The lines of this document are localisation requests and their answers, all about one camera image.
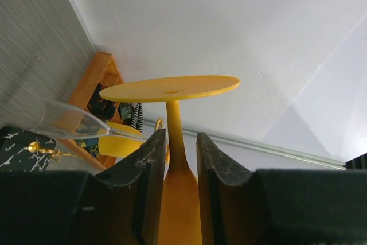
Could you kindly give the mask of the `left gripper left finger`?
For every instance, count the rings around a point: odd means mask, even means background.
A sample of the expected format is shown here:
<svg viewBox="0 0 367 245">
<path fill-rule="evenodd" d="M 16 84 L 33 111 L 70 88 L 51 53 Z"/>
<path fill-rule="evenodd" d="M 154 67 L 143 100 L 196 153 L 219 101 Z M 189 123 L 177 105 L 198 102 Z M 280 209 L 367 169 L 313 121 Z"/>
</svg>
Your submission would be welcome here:
<svg viewBox="0 0 367 245">
<path fill-rule="evenodd" d="M 2 244 L 157 244 L 167 134 L 98 174 L 1 171 Z"/>
</svg>

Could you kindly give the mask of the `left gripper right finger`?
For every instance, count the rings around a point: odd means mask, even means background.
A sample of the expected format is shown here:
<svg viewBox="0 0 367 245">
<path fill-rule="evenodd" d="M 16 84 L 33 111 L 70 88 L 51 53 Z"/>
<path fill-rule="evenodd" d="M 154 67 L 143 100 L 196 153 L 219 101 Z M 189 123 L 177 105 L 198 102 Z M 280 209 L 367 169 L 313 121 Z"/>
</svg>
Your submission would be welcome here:
<svg viewBox="0 0 367 245">
<path fill-rule="evenodd" d="M 252 172 L 197 135 L 203 244 L 365 244 L 366 172 Z"/>
</svg>

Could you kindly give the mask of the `orange goblet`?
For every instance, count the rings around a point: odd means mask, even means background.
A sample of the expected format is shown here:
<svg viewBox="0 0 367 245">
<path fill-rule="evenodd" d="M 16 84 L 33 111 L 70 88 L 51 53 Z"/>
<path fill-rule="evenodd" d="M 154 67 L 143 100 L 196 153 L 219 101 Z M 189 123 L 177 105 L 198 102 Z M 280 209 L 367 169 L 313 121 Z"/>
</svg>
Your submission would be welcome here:
<svg viewBox="0 0 367 245">
<path fill-rule="evenodd" d="M 100 91 L 113 102 L 166 104 L 170 162 L 163 182 L 158 244 L 201 244 L 198 181 L 186 159 L 180 101 L 229 92 L 240 85 L 233 76 L 201 75 L 149 79 Z"/>
<path fill-rule="evenodd" d="M 143 144 L 144 136 L 139 130 L 114 122 L 107 122 L 107 126 L 110 134 L 98 140 L 100 155 L 124 158 Z"/>
</svg>

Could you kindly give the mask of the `gold wine glass rack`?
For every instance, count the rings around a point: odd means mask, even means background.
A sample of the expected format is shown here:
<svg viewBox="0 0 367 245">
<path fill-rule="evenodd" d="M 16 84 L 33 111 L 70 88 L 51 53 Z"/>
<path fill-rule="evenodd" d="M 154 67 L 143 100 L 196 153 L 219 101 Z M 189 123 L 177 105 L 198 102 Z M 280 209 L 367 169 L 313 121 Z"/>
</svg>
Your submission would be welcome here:
<svg viewBox="0 0 367 245">
<path fill-rule="evenodd" d="M 50 167 L 51 160 L 66 163 L 71 156 L 80 157 L 68 148 L 62 150 L 54 139 L 13 127 L 1 128 L 2 172 L 41 172 Z"/>
</svg>

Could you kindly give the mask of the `clear champagne flute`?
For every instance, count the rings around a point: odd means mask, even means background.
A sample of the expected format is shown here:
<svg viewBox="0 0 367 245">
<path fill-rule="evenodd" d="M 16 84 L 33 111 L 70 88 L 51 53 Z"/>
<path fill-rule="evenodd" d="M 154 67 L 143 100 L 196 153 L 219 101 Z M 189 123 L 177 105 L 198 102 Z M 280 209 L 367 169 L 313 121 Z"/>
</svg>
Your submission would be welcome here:
<svg viewBox="0 0 367 245">
<path fill-rule="evenodd" d="M 118 130 L 91 113 L 70 105 L 44 98 L 34 100 L 20 116 L 21 126 L 38 134 L 58 139 L 92 139 L 101 137 L 129 138 L 144 141 L 142 134 Z"/>
</svg>

